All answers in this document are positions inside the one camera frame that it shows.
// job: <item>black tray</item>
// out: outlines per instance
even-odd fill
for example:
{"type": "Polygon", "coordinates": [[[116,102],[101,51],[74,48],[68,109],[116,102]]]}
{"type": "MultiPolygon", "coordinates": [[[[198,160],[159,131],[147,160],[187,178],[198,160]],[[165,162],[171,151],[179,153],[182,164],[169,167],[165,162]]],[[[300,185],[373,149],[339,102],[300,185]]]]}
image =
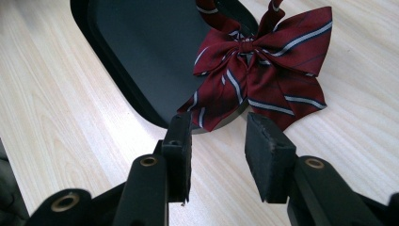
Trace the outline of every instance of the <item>black tray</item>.
{"type": "MultiPolygon", "coordinates": [[[[237,0],[217,7],[257,30],[237,0]]],[[[71,0],[72,15],[132,107],[147,121],[168,128],[176,110],[202,83],[192,75],[210,27],[194,0],[71,0]]]]}

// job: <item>brass ring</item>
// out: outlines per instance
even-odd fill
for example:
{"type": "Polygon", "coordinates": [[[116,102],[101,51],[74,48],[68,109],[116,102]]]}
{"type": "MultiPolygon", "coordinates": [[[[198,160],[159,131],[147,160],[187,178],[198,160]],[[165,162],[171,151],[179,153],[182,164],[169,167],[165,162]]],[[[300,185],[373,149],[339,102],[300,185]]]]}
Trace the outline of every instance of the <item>brass ring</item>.
{"type": "Polygon", "coordinates": [[[315,158],[308,158],[305,160],[305,163],[315,169],[322,169],[325,166],[322,161],[315,158]]]}
{"type": "Polygon", "coordinates": [[[64,212],[73,208],[77,203],[79,203],[80,197],[76,193],[69,193],[63,197],[60,197],[54,201],[51,205],[51,210],[54,212],[64,212]]]}
{"type": "Polygon", "coordinates": [[[140,164],[143,167],[152,167],[156,163],[158,163],[158,159],[154,157],[146,157],[140,160],[140,164]]]}

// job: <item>maroon bow tie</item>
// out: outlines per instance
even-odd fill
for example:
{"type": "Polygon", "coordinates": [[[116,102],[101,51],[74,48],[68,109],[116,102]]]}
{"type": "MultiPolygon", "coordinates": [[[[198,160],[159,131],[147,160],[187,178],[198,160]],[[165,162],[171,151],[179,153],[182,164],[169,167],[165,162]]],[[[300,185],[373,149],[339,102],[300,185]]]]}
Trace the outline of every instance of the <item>maroon bow tie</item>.
{"type": "Polygon", "coordinates": [[[258,34],[244,37],[240,24],[219,13],[213,0],[197,0],[202,18],[213,29],[201,47],[194,75],[207,78],[179,108],[192,111],[193,123],[208,131],[245,99],[253,111],[281,130],[326,107],[316,76],[331,36],[331,8],[308,11],[278,24],[282,0],[271,1],[258,34]]]}

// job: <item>wood grain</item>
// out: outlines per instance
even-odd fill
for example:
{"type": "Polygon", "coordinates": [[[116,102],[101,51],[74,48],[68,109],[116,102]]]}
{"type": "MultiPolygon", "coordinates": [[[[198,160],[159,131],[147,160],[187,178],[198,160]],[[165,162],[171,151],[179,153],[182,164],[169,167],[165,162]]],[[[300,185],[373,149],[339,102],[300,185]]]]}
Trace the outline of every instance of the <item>wood grain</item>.
{"type": "MultiPolygon", "coordinates": [[[[243,0],[259,20],[267,1],[243,0]]],[[[284,1],[286,18],[332,6],[319,82],[328,108],[286,135],[299,155],[326,159],[357,192],[386,203],[399,190],[399,3],[284,1]]],[[[244,155],[247,112],[193,136],[190,203],[170,225],[289,225],[261,203],[244,155]]],[[[67,187],[97,196],[123,182],[165,130],[126,102],[76,26],[69,1],[0,1],[0,137],[29,213],[67,187]]]]}

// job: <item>black bracket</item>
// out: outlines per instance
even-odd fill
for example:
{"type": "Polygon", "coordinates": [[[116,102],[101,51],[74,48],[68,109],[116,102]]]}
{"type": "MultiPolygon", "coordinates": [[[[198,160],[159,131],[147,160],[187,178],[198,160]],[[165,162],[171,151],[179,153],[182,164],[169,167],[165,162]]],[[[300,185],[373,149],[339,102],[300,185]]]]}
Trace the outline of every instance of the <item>black bracket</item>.
{"type": "Polygon", "coordinates": [[[325,160],[295,155],[275,123],[249,113],[246,157],[262,201],[288,203],[292,225],[397,225],[399,193],[388,206],[355,193],[325,160]]]}
{"type": "Polygon", "coordinates": [[[191,114],[175,116],[153,154],[137,158],[126,183],[91,198],[82,189],[48,198],[26,226],[168,225],[168,204],[188,201],[191,177],[191,114]]]}

